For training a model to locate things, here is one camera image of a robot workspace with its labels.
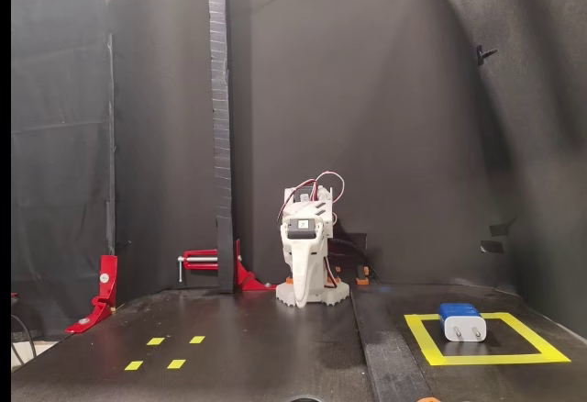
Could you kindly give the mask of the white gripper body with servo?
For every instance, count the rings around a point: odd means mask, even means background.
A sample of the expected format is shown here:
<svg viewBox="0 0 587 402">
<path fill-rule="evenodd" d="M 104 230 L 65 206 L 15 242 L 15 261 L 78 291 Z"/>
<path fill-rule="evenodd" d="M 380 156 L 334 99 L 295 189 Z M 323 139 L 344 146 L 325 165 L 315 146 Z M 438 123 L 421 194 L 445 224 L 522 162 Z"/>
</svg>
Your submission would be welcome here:
<svg viewBox="0 0 587 402">
<path fill-rule="evenodd" d="M 287 207 L 282 214 L 280 235 L 286 262 L 293 261 L 292 241 L 310 242 L 312 256 L 326 256 L 331 238 L 331 207 Z"/>
</svg>

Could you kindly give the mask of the white moving gripper finger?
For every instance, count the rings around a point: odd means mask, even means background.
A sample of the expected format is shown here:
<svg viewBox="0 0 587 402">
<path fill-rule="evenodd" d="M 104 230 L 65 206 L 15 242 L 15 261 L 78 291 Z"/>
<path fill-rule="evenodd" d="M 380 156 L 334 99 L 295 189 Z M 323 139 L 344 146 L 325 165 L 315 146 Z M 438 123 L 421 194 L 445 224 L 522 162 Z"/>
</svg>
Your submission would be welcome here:
<svg viewBox="0 0 587 402">
<path fill-rule="evenodd" d="M 293 240 L 291 250 L 294 301 L 297 307 L 303 308 L 308 300 L 317 254 L 309 240 Z"/>
</svg>

